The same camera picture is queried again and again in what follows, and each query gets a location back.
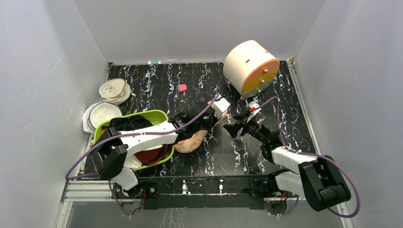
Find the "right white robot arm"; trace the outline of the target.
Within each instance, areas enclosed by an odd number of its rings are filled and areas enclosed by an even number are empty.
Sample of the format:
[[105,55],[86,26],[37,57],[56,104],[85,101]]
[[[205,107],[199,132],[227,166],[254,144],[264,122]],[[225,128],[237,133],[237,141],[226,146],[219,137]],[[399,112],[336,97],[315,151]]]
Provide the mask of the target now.
[[291,192],[305,199],[315,211],[329,209],[351,199],[351,191],[341,171],[332,163],[332,158],[292,152],[281,142],[278,127],[267,128],[253,119],[238,120],[223,127],[233,138],[249,134],[259,140],[263,157],[283,167],[268,176],[268,192],[272,196]]

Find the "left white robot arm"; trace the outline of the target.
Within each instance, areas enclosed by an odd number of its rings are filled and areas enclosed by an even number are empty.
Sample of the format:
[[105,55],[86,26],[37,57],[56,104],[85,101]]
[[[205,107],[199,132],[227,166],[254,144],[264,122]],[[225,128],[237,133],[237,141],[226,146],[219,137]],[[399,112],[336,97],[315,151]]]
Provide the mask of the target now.
[[150,152],[157,146],[190,140],[199,131],[213,128],[224,115],[224,111],[206,107],[198,114],[181,112],[157,125],[133,131],[118,132],[115,127],[109,127],[89,150],[89,155],[101,180],[113,180],[129,197],[136,198],[142,192],[142,185],[125,163],[128,158]]

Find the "floral mesh laundry bag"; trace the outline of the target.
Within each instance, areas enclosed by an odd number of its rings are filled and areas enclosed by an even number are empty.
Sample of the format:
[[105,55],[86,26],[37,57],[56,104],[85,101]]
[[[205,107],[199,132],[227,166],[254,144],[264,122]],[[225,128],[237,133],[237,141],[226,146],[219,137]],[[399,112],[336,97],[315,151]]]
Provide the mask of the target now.
[[191,153],[195,151],[202,142],[204,142],[204,138],[206,137],[207,133],[211,131],[216,125],[218,125],[223,118],[228,114],[228,109],[226,109],[218,121],[213,125],[212,128],[208,130],[200,130],[192,135],[191,138],[182,140],[174,145],[174,149],[179,153]]

